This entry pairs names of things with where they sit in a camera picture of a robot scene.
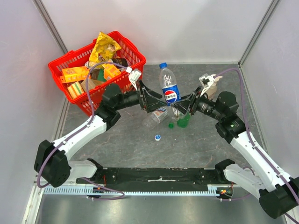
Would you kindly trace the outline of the clear Pocari Sweat bottle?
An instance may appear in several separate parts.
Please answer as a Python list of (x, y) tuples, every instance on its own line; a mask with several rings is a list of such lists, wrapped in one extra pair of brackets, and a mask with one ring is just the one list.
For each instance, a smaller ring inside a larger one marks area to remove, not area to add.
[(158, 124), (163, 122), (169, 116), (166, 107), (160, 107), (155, 111), (151, 112), (143, 121), (142, 125), (148, 129), (156, 127)]

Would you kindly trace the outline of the green plastic bottle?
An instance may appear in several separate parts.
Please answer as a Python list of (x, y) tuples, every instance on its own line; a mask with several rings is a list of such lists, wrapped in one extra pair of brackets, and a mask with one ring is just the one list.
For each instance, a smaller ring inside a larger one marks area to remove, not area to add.
[(190, 114), (186, 114), (184, 116), (180, 116), (180, 118), (177, 121), (178, 127), (186, 128), (189, 124), (190, 120)]

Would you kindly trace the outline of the blue cap drink bottle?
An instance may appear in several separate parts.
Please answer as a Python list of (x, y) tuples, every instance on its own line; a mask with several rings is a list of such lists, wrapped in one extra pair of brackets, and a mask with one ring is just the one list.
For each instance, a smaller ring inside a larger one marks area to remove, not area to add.
[(177, 122), (179, 120), (180, 112), (177, 109), (171, 107), (171, 103), (174, 103), (181, 99), (176, 77), (174, 73), (168, 68), (167, 63), (159, 64), (159, 68), (159, 82), (162, 88), (162, 93), (168, 106), (169, 114), (172, 121)]

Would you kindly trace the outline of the green bottle cap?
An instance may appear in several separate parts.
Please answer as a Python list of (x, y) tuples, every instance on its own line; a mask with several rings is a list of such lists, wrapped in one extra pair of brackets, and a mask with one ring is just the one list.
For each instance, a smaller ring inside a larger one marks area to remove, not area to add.
[(172, 129), (172, 128), (174, 128), (174, 124), (173, 124), (173, 123), (169, 123), (168, 127), (169, 127), (170, 129)]

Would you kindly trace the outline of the white blue bottle cap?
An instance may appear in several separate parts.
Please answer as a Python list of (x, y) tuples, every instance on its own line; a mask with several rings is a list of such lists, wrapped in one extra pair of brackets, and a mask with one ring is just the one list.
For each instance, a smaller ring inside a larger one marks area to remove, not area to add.
[(160, 135), (155, 135), (155, 141), (160, 141), (161, 140), (161, 136)]

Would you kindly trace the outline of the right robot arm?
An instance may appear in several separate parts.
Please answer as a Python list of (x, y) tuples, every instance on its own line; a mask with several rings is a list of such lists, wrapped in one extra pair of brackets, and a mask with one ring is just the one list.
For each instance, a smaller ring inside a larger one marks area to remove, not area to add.
[(226, 159), (215, 166), (214, 178), (218, 183), (229, 181), (239, 185), (253, 195), (273, 219), (298, 206), (299, 179), (285, 172), (258, 144), (236, 113), (239, 105), (235, 94), (223, 91), (216, 101), (211, 101), (194, 91), (171, 106), (183, 114), (201, 112), (217, 120), (217, 133), (246, 159), (255, 172), (253, 175)]

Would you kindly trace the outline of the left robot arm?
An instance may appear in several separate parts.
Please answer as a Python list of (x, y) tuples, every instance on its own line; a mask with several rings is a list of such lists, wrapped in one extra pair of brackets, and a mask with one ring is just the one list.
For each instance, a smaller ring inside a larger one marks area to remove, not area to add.
[(71, 161), (71, 158), (92, 139), (113, 127), (121, 117), (119, 110), (135, 105), (150, 113), (167, 103), (162, 100), (162, 95), (147, 88), (142, 81), (137, 82), (137, 90), (125, 94), (117, 84), (108, 85), (98, 109), (87, 121), (58, 140), (40, 143), (34, 163), (34, 170), (38, 173), (37, 185), (43, 188), (40, 180), (44, 179), (56, 188), (67, 180), (83, 177), (92, 183), (99, 183), (103, 172), (96, 161)]

